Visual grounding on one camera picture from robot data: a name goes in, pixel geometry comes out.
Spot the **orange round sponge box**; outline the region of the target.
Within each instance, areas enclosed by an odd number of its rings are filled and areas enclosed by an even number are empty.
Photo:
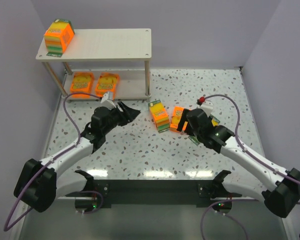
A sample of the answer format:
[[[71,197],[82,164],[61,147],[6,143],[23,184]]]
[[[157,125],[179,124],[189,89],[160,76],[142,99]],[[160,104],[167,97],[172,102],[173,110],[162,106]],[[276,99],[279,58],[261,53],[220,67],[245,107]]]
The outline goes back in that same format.
[[[95,95],[102,98],[105,93],[110,92],[112,95],[112,100],[114,100],[119,82],[120,76],[118,74],[102,72],[94,89]]]
[[[88,99],[94,84],[94,74],[92,72],[75,72],[70,85],[70,92],[75,99]]]
[[[183,107],[180,106],[174,107],[172,117],[171,117],[171,122],[170,122],[170,128],[169,128],[170,131],[178,133],[177,128],[181,120],[183,110],[184,110]]]

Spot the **multicolour sponge pack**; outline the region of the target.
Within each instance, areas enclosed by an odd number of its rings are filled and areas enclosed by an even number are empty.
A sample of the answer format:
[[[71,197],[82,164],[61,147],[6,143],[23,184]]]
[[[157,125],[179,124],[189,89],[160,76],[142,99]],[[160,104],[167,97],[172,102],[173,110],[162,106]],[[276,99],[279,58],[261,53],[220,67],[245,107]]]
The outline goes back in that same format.
[[[159,133],[168,131],[170,128],[169,115],[160,100],[155,100],[147,104],[149,112]]]
[[[74,35],[75,31],[70,20],[55,19],[43,36],[47,55],[61,57]]]
[[[211,117],[211,123],[214,127],[220,124],[220,121],[214,115],[211,114],[210,117]],[[200,142],[197,140],[195,136],[188,136],[188,139],[196,146],[200,144]]]

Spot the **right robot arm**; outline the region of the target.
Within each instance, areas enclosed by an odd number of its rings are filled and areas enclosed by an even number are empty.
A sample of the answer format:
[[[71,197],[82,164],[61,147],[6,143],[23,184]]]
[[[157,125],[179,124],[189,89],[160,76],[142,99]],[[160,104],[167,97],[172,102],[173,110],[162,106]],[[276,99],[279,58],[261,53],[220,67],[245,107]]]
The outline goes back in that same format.
[[[227,127],[213,125],[212,117],[202,108],[184,109],[177,130],[196,137],[206,148],[235,161],[256,177],[264,187],[263,190],[253,190],[243,184],[225,183],[223,187],[227,192],[262,201],[270,212],[280,218],[286,218],[299,202],[298,169],[287,170],[259,155],[241,143],[237,135]]]

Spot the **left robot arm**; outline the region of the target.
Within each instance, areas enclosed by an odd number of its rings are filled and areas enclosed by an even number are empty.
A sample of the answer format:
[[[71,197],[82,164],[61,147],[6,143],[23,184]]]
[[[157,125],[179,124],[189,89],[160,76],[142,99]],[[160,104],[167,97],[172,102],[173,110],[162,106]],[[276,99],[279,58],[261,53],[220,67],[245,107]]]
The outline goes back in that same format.
[[[110,106],[101,104],[73,143],[50,157],[41,160],[31,158],[24,164],[14,196],[42,213],[58,197],[75,192],[92,193],[95,190],[94,177],[83,170],[75,170],[71,180],[61,182],[58,179],[78,161],[96,152],[111,130],[133,122],[140,113],[140,110],[121,101]]]

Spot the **white two-tier shelf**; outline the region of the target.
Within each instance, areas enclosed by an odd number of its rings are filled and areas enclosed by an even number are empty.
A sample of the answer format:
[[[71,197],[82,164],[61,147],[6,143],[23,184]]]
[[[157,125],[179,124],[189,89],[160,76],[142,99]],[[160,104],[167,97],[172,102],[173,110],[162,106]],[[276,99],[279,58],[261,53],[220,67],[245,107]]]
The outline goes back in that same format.
[[[91,72],[95,78],[103,72],[118,74],[116,99],[151,97],[150,28],[76,29],[61,57],[50,56],[42,42],[35,58],[42,62],[64,97],[70,94],[76,72]]]

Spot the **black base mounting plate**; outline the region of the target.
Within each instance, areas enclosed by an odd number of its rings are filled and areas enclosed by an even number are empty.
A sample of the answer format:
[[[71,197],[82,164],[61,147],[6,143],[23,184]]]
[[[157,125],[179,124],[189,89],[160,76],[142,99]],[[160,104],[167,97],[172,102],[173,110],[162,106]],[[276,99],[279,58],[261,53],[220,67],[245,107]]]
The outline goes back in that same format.
[[[217,198],[235,197],[215,180],[89,180],[85,191],[103,196],[103,208],[113,205],[195,205],[207,207]]]

